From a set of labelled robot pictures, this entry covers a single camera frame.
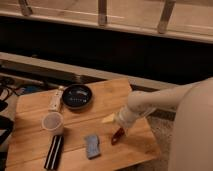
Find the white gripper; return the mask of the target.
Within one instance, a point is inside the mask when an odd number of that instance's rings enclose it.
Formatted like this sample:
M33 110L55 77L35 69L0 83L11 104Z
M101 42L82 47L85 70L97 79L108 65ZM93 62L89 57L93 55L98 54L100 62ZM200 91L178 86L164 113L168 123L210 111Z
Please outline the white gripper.
M104 117L101 121L103 124L115 122L119 125L119 130L127 132L127 129L131 128L137 119L145 116L145 110L134 111L128 106L122 107L115 115L114 113Z

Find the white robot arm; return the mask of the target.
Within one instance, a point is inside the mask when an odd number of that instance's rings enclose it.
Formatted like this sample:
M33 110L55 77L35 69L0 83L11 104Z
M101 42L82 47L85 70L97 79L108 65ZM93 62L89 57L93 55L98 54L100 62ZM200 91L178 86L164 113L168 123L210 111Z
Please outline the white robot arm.
M176 109L168 171L213 171L213 77L154 92L132 91L102 122L128 131L158 108Z

